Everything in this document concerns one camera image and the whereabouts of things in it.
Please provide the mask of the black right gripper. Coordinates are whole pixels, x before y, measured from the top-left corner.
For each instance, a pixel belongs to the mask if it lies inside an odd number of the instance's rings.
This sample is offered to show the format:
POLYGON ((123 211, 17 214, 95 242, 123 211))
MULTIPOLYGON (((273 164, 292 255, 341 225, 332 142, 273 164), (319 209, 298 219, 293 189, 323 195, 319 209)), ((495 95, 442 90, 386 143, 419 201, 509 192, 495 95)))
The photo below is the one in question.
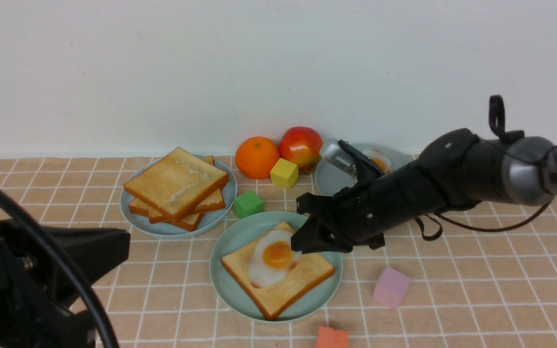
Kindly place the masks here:
POLYGON ((309 214, 292 235, 292 251, 349 253, 355 246, 377 249, 384 232, 425 216, 434 220, 449 207, 453 166, 414 161, 376 180, 343 188, 332 196, 305 192, 296 211, 309 214))

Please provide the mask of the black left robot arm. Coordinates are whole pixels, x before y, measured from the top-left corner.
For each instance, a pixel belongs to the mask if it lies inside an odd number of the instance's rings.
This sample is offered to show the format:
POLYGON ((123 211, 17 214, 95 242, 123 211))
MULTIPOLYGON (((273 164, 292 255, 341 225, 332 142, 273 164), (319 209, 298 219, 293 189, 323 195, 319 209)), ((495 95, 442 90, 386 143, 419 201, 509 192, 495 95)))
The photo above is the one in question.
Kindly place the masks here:
POLYGON ((0 348, 104 348, 119 342, 93 284, 125 262, 117 228, 41 225, 0 189, 0 348))

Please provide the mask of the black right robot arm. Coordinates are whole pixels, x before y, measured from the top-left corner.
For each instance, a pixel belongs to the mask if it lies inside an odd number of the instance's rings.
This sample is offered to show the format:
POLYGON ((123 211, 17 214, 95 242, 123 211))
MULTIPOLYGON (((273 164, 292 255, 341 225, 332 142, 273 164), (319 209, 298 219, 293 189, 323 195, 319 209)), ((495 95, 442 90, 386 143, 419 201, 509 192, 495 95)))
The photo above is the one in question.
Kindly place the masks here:
POLYGON ((557 145, 512 131, 484 140, 467 129, 439 137, 413 161, 388 174, 345 141, 356 183, 332 196, 303 194, 297 212, 308 219, 291 238, 293 251, 349 253, 385 246, 384 232, 421 218, 444 219, 483 202, 537 206, 557 196, 557 145))

